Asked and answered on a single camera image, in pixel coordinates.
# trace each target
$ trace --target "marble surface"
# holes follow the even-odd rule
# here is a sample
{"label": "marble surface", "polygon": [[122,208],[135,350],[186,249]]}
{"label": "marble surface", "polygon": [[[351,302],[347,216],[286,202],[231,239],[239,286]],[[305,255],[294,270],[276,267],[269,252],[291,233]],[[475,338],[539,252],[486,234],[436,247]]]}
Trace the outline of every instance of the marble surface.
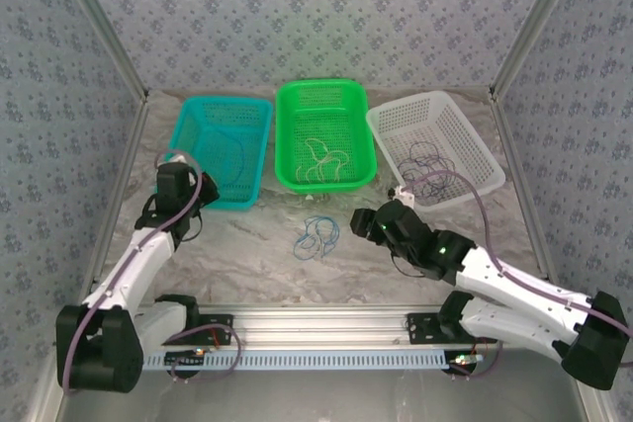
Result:
{"label": "marble surface", "polygon": [[[368,91],[370,106],[417,91]],[[273,90],[206,91],[264,97],[274,102]],[[107,273],[126,249],[134,223],[153,192],[155,154],[169,142],[183,93],[152,91],[149,114],[128,182],[115,234],[103,272]],[[518,199],[512,184],[497,126],[485,96],[451,93],[460,109],[491,150],[506,175],[506,183],[484,197],[496,252],[504,261],[539,275]],[[357,208],[377,208],[397,182],[380,149],[378,173],[366,187],[348,194],[296,195],[279,183],[274,172],[274,119],[259,200],[249,211],[204,210],[200,236],[179,247],[152,282],[145,298],[164,293],[194,295],[201,302],[222,303],[441,303],[453,288],[426,279],[411,279],[393,267],[389,251],[354,236],[349,219]],[[300,261],[295,241],[304,233],[304,220],[315,214],[332,217],[341,232],[336,248],[325,258]],[[484,227],[474,200],[422,219],[432,227],[449,228],[484,243]],[[404,261],[401,268],[414,273]]]}

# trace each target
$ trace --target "robotic arm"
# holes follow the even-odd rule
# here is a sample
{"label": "robotic arm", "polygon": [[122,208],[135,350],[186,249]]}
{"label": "robotic arm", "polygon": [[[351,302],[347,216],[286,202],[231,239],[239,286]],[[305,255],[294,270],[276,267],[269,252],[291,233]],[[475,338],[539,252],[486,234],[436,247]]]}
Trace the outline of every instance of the robotic arm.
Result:
{"label": "robotic arm", "polygon": [[[180,219],[165,226],[192,200],[198,180],[202,184],[196,201]],[[60,385],[72,339],[89,312],[92,316],[73,350],[72,388],[129,392],[140,377],[143,352],[154,351],[189,326],[195,300],[177,295],[160,298],[151,311],[134,317],[156,273],[183,242],[191,219],[199,218],[202,225],[200,209],[219,197],[211,177],[206,173],[196,176],[186,163],[175,161],[158,167],[156,193],[145,203],[130,246],[117,266],[81,305],[68,305],[57,316]]]}
{"label": "robotic arm", "polygon": [[[392,257],[407,260],[426,278],[505,305],[485,302],[470,293],[452,293],[438,314],[446,335],[466,332],[514,343],[561,362],[569,375],[587,385],[611,389],[628,336],[579,307],[626,326],[615,297],[598,292],[591,298],[566,291],[495,262],[486,249],[460,234],[431,231],[400,200],[392,200],[377,211],[356,210],[351,228],[354,234],[387,247]],[[558,301],[545,295],[554,295]]]}

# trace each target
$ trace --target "patterned wallpaper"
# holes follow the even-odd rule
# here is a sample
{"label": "patterned wallpaper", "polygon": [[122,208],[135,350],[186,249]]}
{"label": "patterned wallpaper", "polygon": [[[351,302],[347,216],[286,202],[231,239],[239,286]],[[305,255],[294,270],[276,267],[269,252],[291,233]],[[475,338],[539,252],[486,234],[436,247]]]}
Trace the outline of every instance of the patterned wallpaper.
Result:
{"label": "patterned wallpaper", "polygon": [[[633,0],[560,0],[503,99],[563,284],[633,323]],[[633,420],[633,371],[614,389]]]}
{"label": "patterned wallpaper", "polygon": [[488,85],[534,0],[100,0],[149,88]]}
{"label": "patterned wallpaper", "polygon": [[75,0],[0,0],[0,420],[21,420],[136,110]]}

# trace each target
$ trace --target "plastic basket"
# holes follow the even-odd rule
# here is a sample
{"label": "plastic basket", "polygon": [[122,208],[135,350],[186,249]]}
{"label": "plastic basket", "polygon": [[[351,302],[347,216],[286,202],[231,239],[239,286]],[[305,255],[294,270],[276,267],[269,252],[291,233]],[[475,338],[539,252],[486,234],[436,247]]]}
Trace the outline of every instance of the plastic basket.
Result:
{"label": "plastic basket", "polygon": [[[408,175],[405,180],[401,171],[407,167],[403,164],[412,163],[413,168],[419,168],[415,170],[417,176],[421,176],[431,171],[423,165],[427,163],[425,157],[436,154],[444,159],[442,163],[454,164],[454,170],[467,178],[480,195],[505,182],[505,174],[491,152],[455,101],[442,91],[416,94],[383,104],[367,113],[367,123],[401,185],[414,182],[411,177],[415,176]],[[411,160],[413,154],[417,159],[415,163]],[[427,190],[434,193],[416,192],[415,206],[420,211],[440,210],[473,198],[456,178]]]}
{"label": "plastic basket", "polygon": [[189,152],[218,185],[210,208],[245,210],[259,195],[272,104],[263,99],[193,97],[183,104],[170,148]]}
{"label": "plastic basket", "polygon": [[346,79],[294,81],[277,93],[275,172],[298,193],[349,192],[376,175],[367,95]]}

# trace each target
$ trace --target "white plastic basket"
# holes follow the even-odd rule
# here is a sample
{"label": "white plastic basket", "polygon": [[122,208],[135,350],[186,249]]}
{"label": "white plastic basket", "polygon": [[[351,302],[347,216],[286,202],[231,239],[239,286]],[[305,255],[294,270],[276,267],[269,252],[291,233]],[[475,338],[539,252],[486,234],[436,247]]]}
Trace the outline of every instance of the white plastic basket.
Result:
{"label": "white plastic basket", "polygon": [[[480,195],[505,182],[503,170],[471,123],[442,91],[416,94],[370,109],[367,123],[401,185],[407,181],[399,164],[403,170],[403,163],[411,163],[412,153],[450,159],[455,171],[466,177]],[[419,211],[441,210],[474,198],[458,179],[443,182],[441,189],[433,190],[439,192],[416,196]]]}

